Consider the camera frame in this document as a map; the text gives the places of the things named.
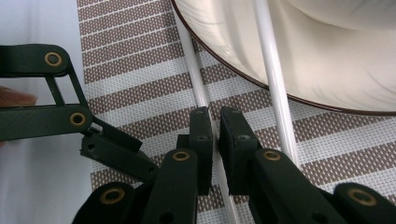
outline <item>textured mat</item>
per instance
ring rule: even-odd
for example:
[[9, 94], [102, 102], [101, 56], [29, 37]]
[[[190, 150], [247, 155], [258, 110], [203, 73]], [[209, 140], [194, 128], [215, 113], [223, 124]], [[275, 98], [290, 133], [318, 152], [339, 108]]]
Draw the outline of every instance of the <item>textured mat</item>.
[[[168, 0], [78, 0], [86, 95], [101, 119], [141, 139], [158, 164], [188, 133], [196, 107]], [[244, 80], [196, 47], [210, 109], [244, 111], [264, 147], [279, 148], [268, 91]], [[340, 182], [369, 186], [396, 203], [396, 118], [337, 114], [290, 102], [304, 174], [327, 191]], [[92, 189], [110, 181], [134, 183], [92, 162]], [[216, 176], [200, 197], [199, 223], [227, 223]], [[247, 197], [235, 197], [241, 223], [253, 223]]]

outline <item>white surface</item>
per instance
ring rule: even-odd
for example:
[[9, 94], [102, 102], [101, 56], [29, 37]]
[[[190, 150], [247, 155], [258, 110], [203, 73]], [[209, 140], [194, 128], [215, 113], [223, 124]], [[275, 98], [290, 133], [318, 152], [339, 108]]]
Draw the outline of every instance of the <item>white surface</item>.
[[349, 29], [396, 29], [394, 0], [288, 0], [306, 15]]
[[[66, 49], [82, 81], [76, 1], [0, 2], [0, 45], [54, 44]], [[76, 97], [62, 80], [66, 102]], [[52, 104], [44, 79], [0, 79], [0, 85]], [[0, 223], [71, 223], [91, 193], [88, 159], [79, 156], [81, 134], [6, 143], [0, 148]]]
[[[194, 33], [241, 73], [268, 85], [251, 1], [175, 0]], [[396, 111], [396, 32], [352, 31], [269, 1], [286, 91], [326, 106]]]
[[254, 0], [254, 8], [259, 31], [262, 57], [275, 111], [276, 128], [281, 150], [299, 167], [298, 149], [291, 123], [288, 96], [285, 90], [282, 68], [276, 47], [274, 28], [267, 0]]

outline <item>metal arm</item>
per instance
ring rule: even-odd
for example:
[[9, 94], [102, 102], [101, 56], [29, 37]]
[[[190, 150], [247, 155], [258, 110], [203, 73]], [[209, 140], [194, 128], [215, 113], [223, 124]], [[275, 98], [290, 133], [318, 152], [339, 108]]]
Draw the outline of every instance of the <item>metal arm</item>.
[[[78, 104], [67, 105], [56, 83], [69, 76]], [[82, 133], [81, 155], [142, 181], [158, 172], [143, 152], [142, 142], [96, 118], [78, 83], [67, 52], [53, 45], [0, 46], [0, 77], [44, 77], [56, 105], [0, 108], [0, 141], [65, 133]], [[101, 131], [92, 127], [100, 126]]]

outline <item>bowl rim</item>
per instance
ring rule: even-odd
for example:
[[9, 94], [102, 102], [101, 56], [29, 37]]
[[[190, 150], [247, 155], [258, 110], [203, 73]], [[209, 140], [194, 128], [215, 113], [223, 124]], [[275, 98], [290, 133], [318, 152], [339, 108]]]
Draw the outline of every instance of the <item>bowl rim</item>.
[[[183, 25], [186, 27], [186, 29], [189, 31], [191, 36], [194, 38], [194, 40], [201, 45], [205, 50], [207, 50], [216, 60], [218, 60], [220, 63], [224, 64], [226, 67], [231, 69], [233, 72], [235, 72], [238, 76], [258, 85], [259, 87], [264, 88], [265, 90], [269, 91], [269, 86], [260, 82], [259, 80], [250, 77], [249, 75], [241, 72], [239, 69], [234, 67], [232, 64], [228, 63], [226, 60], [221, 58], [212, 48], [210, 48], [190, 27], [189, 23], [184, 19], [183, 15], [181, 14], [180, 10], [177, 7], [177, 2], [176, 0], [171, 0], [172, 6], [177, 14], [177, 16], [180, 18], [181, 22]], [[345, 114], [351, 114], [351, 115], [363, 115], [363, 116], [396, 116], [396, 111], [372, 111], [372, 110], [358, 110], [358, 109], [348, 109], [348, 108], [343, 108], [343, 107], [337, 107], [333, 105], [324, 105], [320, 103], [316, 103], [313, 101], [305, 100], [304, 98], [300, 98], [294, 95], [288, 94], [288, 98], [291, 99], [294, 102], [298, 102], [304, 105], [310, 105], [319, 109], [324, 109], [330, 112], [338, 112], [338, 113], [345, 113]]]

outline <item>white rod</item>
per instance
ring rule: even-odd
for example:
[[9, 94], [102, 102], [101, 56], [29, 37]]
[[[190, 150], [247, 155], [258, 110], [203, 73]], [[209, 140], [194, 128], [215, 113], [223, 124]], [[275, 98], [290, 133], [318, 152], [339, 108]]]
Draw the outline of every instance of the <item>white rod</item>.
[[[184, 55], [187, 61], [187, 67], [190, 73], [195, 101], [198, 104], [198, 106], [209, 106], [209, 101], [207, 99], [204, 88], [204, 82], [202, 81], [198, 62], [192, 46], [191, 36], [187, 31], [187, 29], [184, 27], [184, 25], [181, 23], [175, 10], [174, 10], [174, 16], [177, 23], [178, 33], [180, 35], [181, 46], [183, 48]], [[229, 194], [227, 177], [225, 174], [222, 158], [219, 154], [219, 146], [217, 141], [218, 135], [217, 135], [216, 127], [214, 125], [212, 117], [211, 116], [209, 117], [212, 123], [212, 133], [213, 133], [213, 164], [215, 166], [215, 172], [218, 177], [221, 196], [223, 198], [227, 217], [230, 223], [239, 224], [239, 218], [236, 212], [235, 203], [233, 202], [233, 196]]]
[[299, 167], [297, 144], [291, 123], [288, 97], [277, 53], [268, 1], [254, 0], [253, 2], [260, 43], [262, 45], [262, 57], [264, 58], [265, 71], [276, 115], [276, 127], [280, 138], [281, 150]]

